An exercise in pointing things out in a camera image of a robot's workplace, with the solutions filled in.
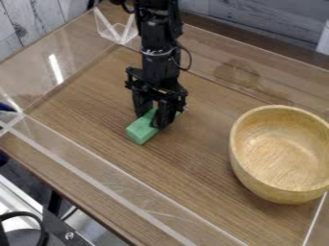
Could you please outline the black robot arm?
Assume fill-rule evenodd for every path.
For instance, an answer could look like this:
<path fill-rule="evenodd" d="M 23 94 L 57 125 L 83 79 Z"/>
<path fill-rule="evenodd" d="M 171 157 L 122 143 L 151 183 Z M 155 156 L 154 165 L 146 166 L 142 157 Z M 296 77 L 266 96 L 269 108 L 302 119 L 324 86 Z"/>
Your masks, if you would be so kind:
<path fill-rule="evenodd" d="M 158 104 L 150 126 L 164 129 L 186 106 L 187 90 L 179 83 L 181 51 L 185 47 L 178 38 L 182 35 L 182 21 L 178 0 L 110 0 L 135 14 L 138 34 L 142 38 L 142 67 L 127 67 L 124 86 L 132 91 L 134 109 L 142 117 Z"/>

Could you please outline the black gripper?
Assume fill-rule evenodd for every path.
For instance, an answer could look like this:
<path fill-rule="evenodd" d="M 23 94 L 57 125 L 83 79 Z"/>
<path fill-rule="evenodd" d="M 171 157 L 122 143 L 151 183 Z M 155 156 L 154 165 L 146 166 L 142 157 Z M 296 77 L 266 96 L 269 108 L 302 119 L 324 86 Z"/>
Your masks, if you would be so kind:
<path fill-rule="evenodd" d="M 179 82 L 181 48 L 171 48 L 167 52 L 142 51 L 142 67 L 127 67 L 124 86 L 132 91 L 132 103 L 138 117 L 151 109 L 152 102 L 158 102 L 150 126 L 164 129 L 175 119 L 177 111 L 183 111 L 187 90 Z"/>

